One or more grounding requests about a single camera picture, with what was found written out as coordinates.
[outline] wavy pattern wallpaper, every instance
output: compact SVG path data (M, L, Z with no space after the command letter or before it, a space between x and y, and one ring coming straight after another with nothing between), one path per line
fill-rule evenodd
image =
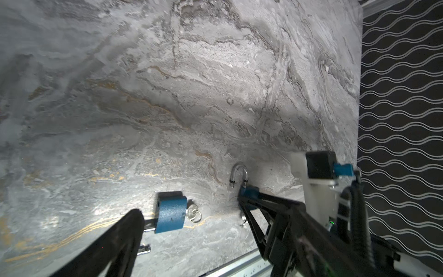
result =
M443 0L363 23L358 166L371 231L443 272Z

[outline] white wavy lines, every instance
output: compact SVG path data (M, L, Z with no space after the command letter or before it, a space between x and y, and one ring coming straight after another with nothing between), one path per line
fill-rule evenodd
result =
M374 160L373 158L371 158L369 156L360 157L360 158L357 159L357 162L361 162L361 161L364 161L364 160L371 161L374 165L382 167L382 168L385 168L385 167L387 167L389 165L392 165L392 164L400 164L400 165L404 166L406 169L408 169L409 171L412 171L412 172L424 172L424 171L429 170L429 169L437 169L437 170L442 170L443 171L443 165L440 165L440 164L427 164L427 165L424 165L422 167L415 168L415 167L412 167L412 166L406 164L402 160L388 160L388 161L386 161L384 163L379 163L379 162L377 162L376 160Z
M427 63L429 63L430 61L432 61L432 60L434 60L436 58L440 58L440 57L443 57L443 53L433 54L432 56L430 56L426 60L424 60L422 62L419 62L419 63L398 62L398 63L394 64L393 66L391 66L390 68L388 68L386 70L383 70L383 71L379 71L379 70L376 70L376 69L369 69L369 70L366 70L361 75L361 78L363 78L364 76L366 76L369 73L376 73L378 75L383 75L383 74L391 72L392 70L396 69L399 66L407 66L409 68L418 68L418 67L424 66Z
M414 228L431 227L431 228L439 229L440 231L443 232L443 226L441 226L435 222L432 222L432 221L413 222L413 221L407 219L404 215L402 215L400 212L398 212L396 210L379 211L368 202L366 202L366 206L368 206L377 215L396 215L396 216L400 217L404 222L406 222L411 227L414 227Z
M401 14L401 13L403 13L403 12L409 10L413 5L415 5L415 3L418 3L418 2L420 2L420 1L421 1L421 0L414 0L414 1L412 1L407 7L403 8L403 9L401 9L401 10L399 10L399 11L386 11L386 12L382 13L380 16L378 16L377 19L374 20L374 21L372 21L372 22L368 22L368 23L363 22L363 26L372 26L372 25L374 25L375 23L377 23L378 21L380 21L383 17L385 17L385 16L387 16L387 15L390 15L390 14L392 14L392 15L398 15L398 14Z
M374 40L371 43L366 43L366 42L362 42L362 45L364 46L372 46L374 44L376 44L377 42L379 42L382 38L387 37L387 36L391 36L391 37L399 37L402 35L407 34L409 31L411 31L413 28L422 25L422 24L428 24L428 25L437 25L443 22L443 19L439 19L439 20L420 20L418 22L415 22L414 24L412 24L411 26L409 26L408 29L401 31L400 33L394 33L394 32L386 32L382 35L380 35L376 40Z
M434 193L434 192L427 192L427 193L423 193L420 195L415 195L415 194L408 192L407 190L405 190L404 188L402 188L399 185L390 184L385 187L379 187L376 184L374 184L371 180L369 180L368 178L362 178L361 181L369 183L371 186L373 186L375 189L377 189L379 191L388 191L388 190L392 190L392 189L399 190L399 191L403 192L405 195L407 195L410 198L415 199L415 200L423 200L426 198L435 198L435 199L439 199L439 200L443 201L443 196L441 196L438 193Z
M374 193L365 195L365 197L367 199L371 199L371 198L375 198L375 197L383 198L386 202L389 203L389 205L391 205L391 206L393 206L395 208L414 207L414 208L417 208L420 211L422 211L425 215L427 215L430 218L433 218L433 219L436 219L436 220L443 220L443 215L431 213L431 212L427 211L425 208L423 208L420 204L417 204L417 203L412 202L412 201L406 201L406 202L402 202L402 203L395 203L395 202L392 202L391 200L389 200L383 194L378 193L378 192L374 192Z
M423 179L422 177L414 175L414 174L408 174L403 177L394 177L394 176L390 175L388 172L384 171L383 169L374 169L369 172L362 170L361 172L364 173L366 176L372 176L374 174L383 174L394 182L404 182L407 180L417 180L417 181L420 181L423 184L425 184L428 188L435 189L438 191L443 190L443 184L432 184L432 183L426 181L425 179Z
M442 136L429 136L429 137L426 137L426 138L421 139L421 140L410 140L407 137L402 136L402 135L392 135L392 136L389 136L389 137L387 137L385 139L379 139L379 138L376 138L375 136L373 136L371 134L364 134L364 135L359 136L358 137L358 141L360 141L360 140L362 140L364 138L371 138L374 141L379 142L379 143L387 143L387 142L390 142L391 140L404 140L407 143L412 144L412 145L423 145L423 144L425 144L427 142L434 141L434 140L443 141L443 137Z
M369 222L372 221L377 221L380 222L381 224L383 224L389 231L393 232L394 234L397 235L402 235L402 234L412 234L415 235L417 237L419 237L427 246L435 249L435 250L443 250L443 245L441 244L436 244L436 243L432 243L429 240L425 239L424 236L422 236L419 232L413 230L413 229L394 229L391 226L389 226L383 219L376 217L376 216L371 216L370 218L368 218Z
M406 53L403 53L399 56L394 56L391 54L385 54L382 55L380 57L378 57L375 61L370 62L370 63L364 63L362 62L361 64L365 67L370 67L373 66L375 64L377 64L379 61L383 60L383 59L387 59L387 58L391 58L394 60L402 60L403 58L409 56L412 52L414 52L415 50L422 50L422 49L426 49L426 50L431 50L431 51L437 51L437 50L441 50L443 49L443 45L437 45L437 46L429 46L429 45L425 45L425 44L421 44L421 45L416 45L414 47L412 47L411 49L409 49Z
M370 154L370 153L373 153L378 150L385 150L386 152L388 152L392 156L396 156L396 157L405 156L405 155L411 154L411 153L419 153L419 154L422 154L423 156L427 157L430 160L443 160L443 155L440 155L440 156L430 155L430 154L426 153L425 151L418 149L418 148L408 148L408 149L403 150L401 152L391 151L389 148L387 148L385 146L381 146L381 145L375 146L371 149L364 149L364 148L360 147L360 145L358 145L357 148L366 154Z
M405 90L410 93L416 94L416 93L424 92L428 88L430 88L432 86L436 86L436 85L443 85L443 81L442 80L434 80L434 81L432 81L432 82L430 82L430 83L426 84L425 86L420 87L418 89L411 89L411 88L408 88L407 86L395 86L385 93L378 93L373 90L368 90L365 93L362 93L360 95L360 99L362 99L364 96L369 95L369 94L373 94L373 95L379 96L379 97L384 97L384 96L388 96L388 95L392 94L393 92L395 92L397 90Z
M386 31L386 30L389 30L390 28L392 28L392 26L394 26L397 22L399 22L399 21L401 21L401 20L405 20L405 19L418 19L418 18L420 18L420 17L422 17L422 16L427 15L427 14L428 14L430 11L432 11L434 8L436 8L436 7L438 7L438 6L441 6L441 5L443 5L442 2L435 3L435 4L433 4L432 6L430 6L426 11L424 11L424 12L418 14L418 15L414 15L414 16L412 16L412 15L399 16L399 17L397 17L397 18L396 18L391 24L389 24L389 25L386 26L386 27L372 27L372 28L368 29L368 30L363 34L363 38L365 38L365 36L366 36L368 33L372 32L372 31Z
M433 29L432 31L430 31L429 33L427 33L425 36L422 36L421 38L418 39L409 39L409 38L403 38L403 39L399 39L397 41L395 41L393 44L391 44L391 46L389 46L388 48L383 48L383 49L378 49L378 48L370 48L368 50L366 50L362 55L361 58L363 59L368 53L370 52L378 52L378 53L385 53L389 50L391 50L392 48L394 48L397 44L399 43L403 43L403 42L409 42L409 43L420 43L422 41L424 41L425 39L429 38L431 35L433 35L436 32L439 32L443 30L443 26L440 26L438 28Z
M396 237L394 237L394 236L391 236L391 235L385 235L385 236L380 236L381 238L384 238L384 239L387 239L387 240L392 240L392 241L395 241L395 242L397 242L398 244L400 244L409 254L411 254L411 255L413 255L413 256L416 256L416 257L433 257L433 258L435 258L435 259L437 259L437 260L439 260L440 262L443 262L443 258L440 256L440 255L438 255L438 254L435 254L434 252L431 252L431 251L428 251L428 250L422 250L422 251L415 251L415 250L412 250L411 248L409 248L409 247L407 247L406 245L404 245L404 243L400 240L400 239L398 239L398 238L396 238Z
M408 75L406 75L406 76L404 76L403 78L400 78L400 79L394 79L394 78L391 78L391 77L381 77L381 78L378 78L375 82L373 82L371 84L365 84L365 83L361 82L360 85L362 87L365 87L365 88L371 88L371 87L374 87L375 85L377 85L378 83L380 83L382 81L390 81L392 83L397 84L397 83L404 82L404 81L408 80L409 78L411 78L412 76L419 75L419 74L423 74L423 75L426 75L426 76L429 76L429 77L440 77L440 76L443 76L443 71L429 72L429 71L426 71L426 70L423 70L423 69L419 69L419 70L415 70L415 71L409 73Z
M392 101L382 99L382 100L378 100L377 102L375 102L374 104L369 105L369 106L360 104L360 108L372 109L372 108L377 107L380 104L389 104L392 107L403 107L403 106L406 106L407 104L411 103L412 101L417 101L417 100L422 100L422 101L425 101L429 104L442 104L443 103L443 99L429 99L424 96L417 95L417 96L412 96L400 103L394 103Z
M390 113L388 113L386 115L383 115L383 116L379 116L379 115L377 115L375 113L367 112L367 113L362 114L358 119L362 119L362 118L370 117L371 116L371 117L374 117L374 118L376 118L378 120L386 120L386 119L388 119L388 118L390 118L390 117L392 117L394 115L398 115L398 114L407 116L407 117L409 117L411 119L419 119L419 118L424 118L424 117L426 117L426 116L428 116L428 115L430 115L432 113L443 113L443 108L432 108L432 109L429 109L429 110L424 111L424 112L419 113L419 114L412 114L412 113L405 112L403 110L395 110L395 111L392 111L392 112L390 112Z
M401 127L394 127L394 126L391 126L391 125L389 125L388 123L385 123L385 122L378 122L377 124L375 124L375 125L373 125L371 127L365 127L365 126L359 124L358 127L361 128L363 131L373 131L373 130L377 129L378 127L386 127L386 128L388 128L388 129L390 129L390 130L392 130L394 132L401 132L401 131L407 130L407 129L411 128L411 127L422 127L422 128L424 128L424 129L426 129L428 131L431 131L431 132L441 132L441 131L443 131L443 126L441 126L441 127L430 127L430 126L424 124L423 122L419 122L419 121L409 122L406 125L401 126Z

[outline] white plastic part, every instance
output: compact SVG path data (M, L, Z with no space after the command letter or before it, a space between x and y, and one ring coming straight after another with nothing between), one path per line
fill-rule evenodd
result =
M340 192L329 186L337 184L334 179L309 179L305 152L294 152L289 156L291 173L300 178L307 213L325 228L329 227L329 217L337 217Z

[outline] gray marble wall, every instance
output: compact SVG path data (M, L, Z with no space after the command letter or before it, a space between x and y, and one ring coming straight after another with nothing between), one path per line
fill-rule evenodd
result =
M252 249L237 161L303 200L288 152L357 156L352 0L3 0L0 271L47 276L132 208L183 191L203 220L146 234L133 276L196 276Z

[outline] key ring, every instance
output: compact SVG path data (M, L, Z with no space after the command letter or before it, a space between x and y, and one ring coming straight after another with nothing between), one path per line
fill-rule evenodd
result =
M194 216L193 218L190 218L189 220L190 220L192 223L199 223L200 220L203 218L202 213L199 212L198 210L194 210L193 212L195 213L195 216ZM197 214L200 215L200 218L199 218L198 220L195 220L195 218L197 217Z

